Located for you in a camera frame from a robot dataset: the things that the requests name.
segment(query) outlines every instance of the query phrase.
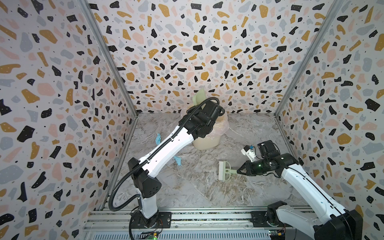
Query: terrazzo wallpaper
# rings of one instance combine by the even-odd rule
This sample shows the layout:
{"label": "terrazzo wallpaper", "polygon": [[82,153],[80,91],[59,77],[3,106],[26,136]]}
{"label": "terrazzo wallpaper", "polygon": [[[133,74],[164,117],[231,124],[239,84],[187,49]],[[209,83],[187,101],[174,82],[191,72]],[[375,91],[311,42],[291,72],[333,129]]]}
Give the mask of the terrazzo wallpaper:
{"label": "terrazzo wallpaper", "polygon": [[130,113],[75,1],[0,1],[0,238],[79,239]]}
{"label": "terrazzo wallpaper", "polygon": [[138,112],[178,112],[203,86],[228,112],[271,113],[332,0],[89,0]]}
{"label": "terrazzo wallpaper", "polygon": [[384,1],[344,1],[278,119],[312,178],[384,235]]}

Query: scrub brush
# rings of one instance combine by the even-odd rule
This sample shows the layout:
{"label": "scrub brush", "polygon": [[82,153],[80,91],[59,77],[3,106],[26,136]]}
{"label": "scrub brush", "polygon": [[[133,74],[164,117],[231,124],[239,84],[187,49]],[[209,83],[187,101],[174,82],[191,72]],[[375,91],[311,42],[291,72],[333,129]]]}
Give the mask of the scrub brush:
{"label": "scrub brush", "polygon": [[231,165],[227,161],[219,161],[218,163],[218,179],[220,181],[228,181],[231,178],[231,174],[237,174],[236,170],[231,169]]}

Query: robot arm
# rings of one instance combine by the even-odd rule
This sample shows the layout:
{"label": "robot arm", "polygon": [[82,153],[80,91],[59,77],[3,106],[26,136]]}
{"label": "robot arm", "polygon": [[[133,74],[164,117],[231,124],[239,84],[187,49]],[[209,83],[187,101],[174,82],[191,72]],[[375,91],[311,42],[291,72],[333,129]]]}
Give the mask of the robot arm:
{"label": "robot arm", "polygon": [[299,162],[289,153],[280,154],[272,141],[258,144],[261,160],[255,159],[255,148],[245,146],[242,150],[247,160],[238,174],[255,176],[275,171],[278,177],[289,182],[307,201],[317,218],[294,210],[279,201],[268,206],[267,219],[270,224],[290,224],[313,239],[361,239],[362,217],[356,210],[348,211],[330,197],[304,171]]}
{"label": "robot arm", "polygon": [[161,188],[156,178],[164,165],[183,147],[198,137],[204,138],[213,129],[216,119],[225,113],[217,98],[207,98],[197,106],[190,108],[179,125],[155,149],[139,160],[131,158],[128,162],[130,172],[127,173],[113,189],[109,209],[117,211],[126,206],[135,197],[115,207],[113,199],[121,184],[131,176],[139,196],[139,218],[146,227],[153,226],[159,215],[156,205],[156,193]]}

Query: blue cloth scrap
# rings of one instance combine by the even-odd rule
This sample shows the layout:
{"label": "blue cloth scrap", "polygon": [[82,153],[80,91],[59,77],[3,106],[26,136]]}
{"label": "blue cloth scrap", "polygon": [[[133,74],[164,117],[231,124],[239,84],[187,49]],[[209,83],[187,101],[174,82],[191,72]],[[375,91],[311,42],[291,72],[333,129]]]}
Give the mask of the blue cloth scrap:
{"label": "blue cloth scrap", "polygon": [[157,134],[157,137],[156,137],[156,144],[159,145],[160,142],[161,142],[161,136],[160,136],[160,133]]}
{"label": "blue cloth scrap", "polygon": [[179,166],[182,166],[182,165],[181,165],[181,157],[176,157],[176,156],[174,156],[173,159],[176,161],[176,163],[177,163]]}

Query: black bracket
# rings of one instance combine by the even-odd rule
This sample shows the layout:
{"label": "black bracket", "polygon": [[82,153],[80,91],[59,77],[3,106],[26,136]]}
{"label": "black bracket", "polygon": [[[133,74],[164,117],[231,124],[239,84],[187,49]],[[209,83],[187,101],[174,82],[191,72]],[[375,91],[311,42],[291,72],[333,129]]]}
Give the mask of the black bracket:
{"label": "black bracket", "polygon": [[[130,170],[139,165],[139,160],[131,158],[128,161],[128,167]],[[133,185],[138,188],[143,198],[149,198],[154,196],[161,188],[161,182],[156,177],[148,175],[148,170],[140,168],[137,172],[131,175],[133,179]]]}
{"label": "black bracket", "polygon": [[[138,217],[139,214],[133,214],[134,220],[132,222],[132,229],[138,228],[147,228],[146,223],[142,217]],[[156,223],[152,228],[156,228],[161,231],[161,228],[170,228],[170,222],[172,221],[172,213],[171,212],[158,212]]]}
{"label": "black bracket", "polygon": [[188,130],[188,134],[192,134],[194,139],[198,137],[204,138],[209,134],[214,124],[219,116],[222,116],[225,113],[223,107],[219,104],[207,101],[204,105],[204,108],[199,107],[195,114],[188,118],[188,114],[195,110],[197,106],[191,107],[187,110],[187,114],[179,121],[179,126],[184,121],[187,121],[184,127]]}
{"label": "black bracket", "polygon": [[[253,227],[265,227],[270,228],[271,226],[267,223],[266,219],[266,212],[267,211],[252,211],[251,212],[251,223],[253,224]],[[284,223],[280,222],[276,227],[283,227]]]}

